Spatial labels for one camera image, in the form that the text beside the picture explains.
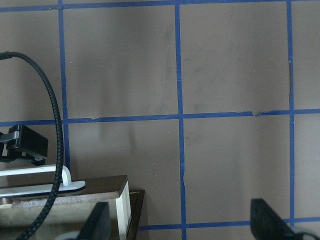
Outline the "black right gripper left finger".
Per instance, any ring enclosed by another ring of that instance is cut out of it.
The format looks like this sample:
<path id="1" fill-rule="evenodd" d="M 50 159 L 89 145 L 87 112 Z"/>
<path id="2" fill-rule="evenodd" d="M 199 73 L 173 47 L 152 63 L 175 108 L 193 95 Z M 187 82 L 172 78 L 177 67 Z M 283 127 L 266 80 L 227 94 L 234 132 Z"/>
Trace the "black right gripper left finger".
<path id="1" fill-rule="evenodd" d="M 78 240 L 109 240 L 111 236 L 111 218 L 108 202 L 95 204 L 85 224 L 81 228 Z"/>

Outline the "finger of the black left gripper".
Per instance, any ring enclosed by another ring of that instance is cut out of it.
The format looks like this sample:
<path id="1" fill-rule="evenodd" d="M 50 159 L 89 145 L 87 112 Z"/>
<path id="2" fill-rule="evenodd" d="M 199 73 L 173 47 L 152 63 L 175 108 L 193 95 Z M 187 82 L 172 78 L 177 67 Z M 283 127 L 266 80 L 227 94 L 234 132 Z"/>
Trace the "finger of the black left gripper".
<path id="1" fill-rule="evenodd" d="M 8 133 L 0 134 L 0 161 L 24 161 L 43 166 L 48 156 L 48 144 L 46 137 L 31 128 L 22 124 L 14 125 Z"/>

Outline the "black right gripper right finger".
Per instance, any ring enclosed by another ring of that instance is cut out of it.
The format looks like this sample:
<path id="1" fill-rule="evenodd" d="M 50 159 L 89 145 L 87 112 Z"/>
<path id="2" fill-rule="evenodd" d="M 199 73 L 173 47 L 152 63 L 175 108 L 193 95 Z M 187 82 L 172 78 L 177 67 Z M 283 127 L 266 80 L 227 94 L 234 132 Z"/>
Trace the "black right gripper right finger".
<path id="1" fill-rule="evenodd" d="M 256 240 L 294 240 L 296 234 L 262 199 L 250 201 L 250 230 Z"/>

